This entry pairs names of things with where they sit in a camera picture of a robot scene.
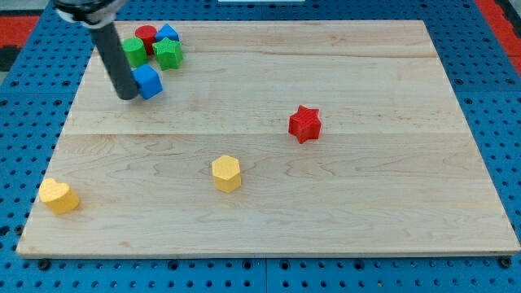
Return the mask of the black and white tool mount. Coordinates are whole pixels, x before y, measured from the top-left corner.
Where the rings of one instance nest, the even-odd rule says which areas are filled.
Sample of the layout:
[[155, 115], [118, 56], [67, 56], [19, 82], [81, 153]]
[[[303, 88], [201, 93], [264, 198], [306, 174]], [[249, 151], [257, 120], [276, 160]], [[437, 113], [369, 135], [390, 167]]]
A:
[[57, 14], [86, 28], [102, 28], [116, 19], [127, 0], [52, 0]]

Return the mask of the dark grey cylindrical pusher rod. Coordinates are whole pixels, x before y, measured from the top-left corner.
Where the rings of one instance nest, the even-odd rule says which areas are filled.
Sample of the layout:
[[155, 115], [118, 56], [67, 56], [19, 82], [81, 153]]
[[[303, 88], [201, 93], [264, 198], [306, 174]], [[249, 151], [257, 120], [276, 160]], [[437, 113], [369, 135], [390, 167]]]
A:
[[102, 28], [92, 28], [90, 35], [118, 98], [122, 100], [136, 98], [139, 94], [138, 86], [114, 23], [111, 22]]

